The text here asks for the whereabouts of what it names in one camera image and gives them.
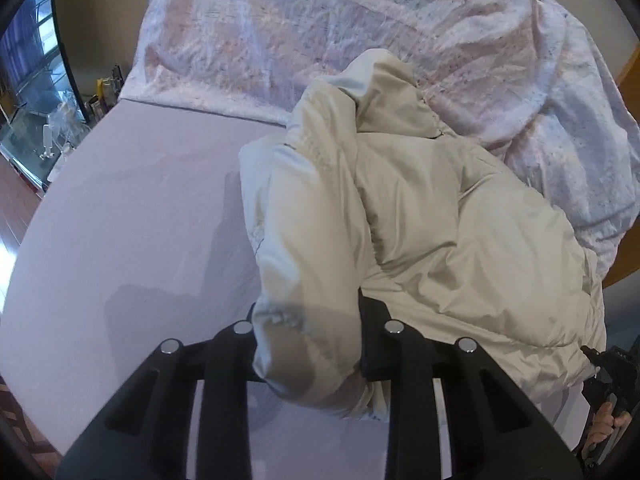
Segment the wooden headboard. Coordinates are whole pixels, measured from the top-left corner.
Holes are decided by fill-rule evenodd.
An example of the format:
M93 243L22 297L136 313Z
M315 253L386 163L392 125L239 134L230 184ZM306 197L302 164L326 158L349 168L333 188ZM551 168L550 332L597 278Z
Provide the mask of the wooden headboard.
M618 87L626 107L636 121L640 121L640 46L636 48L629 63L618 78ZM611 267L603 286L613 285L640 270L640 221L622 238L616 262Z

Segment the metal bolt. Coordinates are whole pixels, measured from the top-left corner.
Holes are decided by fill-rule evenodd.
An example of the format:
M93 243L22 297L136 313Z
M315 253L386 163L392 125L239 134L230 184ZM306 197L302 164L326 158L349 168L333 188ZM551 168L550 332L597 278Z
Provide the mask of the metal bolt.
M391 321L387 321L385 323L385 330L390 334L399 334L404 330L404 324L402 321L398 321L397 319L392 319Z
M470 337L463 337L460 341L458 341L458 346L463 352L471 354L476 351L478 348L478 343Z
M163 354L172 354L180 348L180 341L177 339L166 339L160 345L160 351Z
M251 330L254 329L254 326L248 321L238 321L234 325L234 332L238 335L248 334Z

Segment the white puffer jacket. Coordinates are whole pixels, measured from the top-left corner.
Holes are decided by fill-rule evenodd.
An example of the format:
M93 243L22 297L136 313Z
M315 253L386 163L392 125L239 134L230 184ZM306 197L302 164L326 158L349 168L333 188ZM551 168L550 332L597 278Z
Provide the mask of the white puffer jacket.
M387 51L315 80L286 134L240 160L262 280L254 367L283 398L386 417L385 387L358 371L359 287L425 337L473 337L532 400L593 374L580 346L606 342L594 254Z

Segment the human hand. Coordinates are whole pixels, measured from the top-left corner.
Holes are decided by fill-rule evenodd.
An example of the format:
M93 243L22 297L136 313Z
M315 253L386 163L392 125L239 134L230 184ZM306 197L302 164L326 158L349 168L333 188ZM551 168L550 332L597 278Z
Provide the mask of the human hand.
M622 415L613 417L613 404L605 402L598 412L593 416L591 427L587 434L587 440L582 448L582 458L586 459L593 449L601 442L604 442L608 436L611 436L614 428L622 428L618 438L622 436L628 425L631 423L631 415L627 412Z

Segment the plastic bag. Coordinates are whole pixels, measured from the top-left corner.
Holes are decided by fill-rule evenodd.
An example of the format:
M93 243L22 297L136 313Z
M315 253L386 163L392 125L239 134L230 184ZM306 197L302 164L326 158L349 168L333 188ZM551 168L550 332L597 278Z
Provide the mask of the plastic bag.
M83 123L78 110L78 104L74 96L70 93L64 94L62 102L55 111L49 114L49 127L53 142L62 152L62 146L69 143L76 148L89 133L90 128Z

